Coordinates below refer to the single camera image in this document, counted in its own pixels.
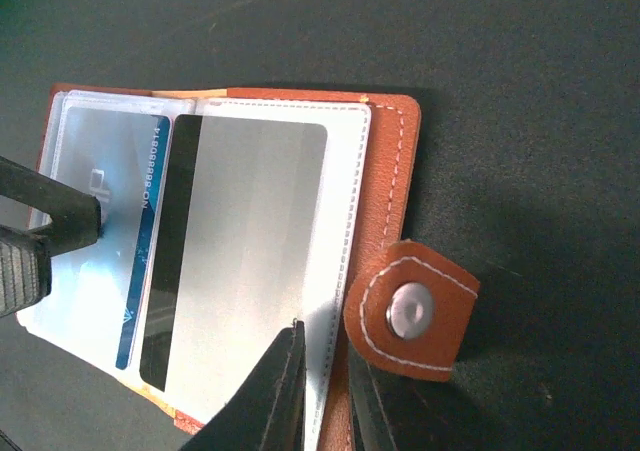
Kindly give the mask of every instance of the dark table surface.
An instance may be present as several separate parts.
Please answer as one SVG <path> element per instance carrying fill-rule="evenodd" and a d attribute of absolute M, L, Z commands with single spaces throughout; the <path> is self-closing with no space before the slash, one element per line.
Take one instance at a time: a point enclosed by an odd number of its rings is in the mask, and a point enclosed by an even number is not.
<path fill-rule="evenodd" d="M 491 447 L 638 449 L 639 3 L 2 0 L 0 152 L 35 164 L 56 81 L 408 90 L 424 126 L 405 234 L 483 283 L 453 386 Z M 186 439 L 13 319 L 0 353 L 0 429 L 25 451 Z"/>

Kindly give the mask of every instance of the leather tab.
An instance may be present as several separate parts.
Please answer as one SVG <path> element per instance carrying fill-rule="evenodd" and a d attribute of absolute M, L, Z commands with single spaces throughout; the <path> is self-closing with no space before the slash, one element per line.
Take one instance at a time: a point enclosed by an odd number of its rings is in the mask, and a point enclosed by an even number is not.
<path fill-rule="evenodd" d="M 435 310 L 429 328 L 403 340 L 387 324 L 395 291 L 417 282 L 429 289 Z M 462 343 L 480 283 L 467 271 L 426 246 L 401 241 L 373 257 L 347 295 L 344 322 L 356 351 L 391 373 L 447 381 Z"/>

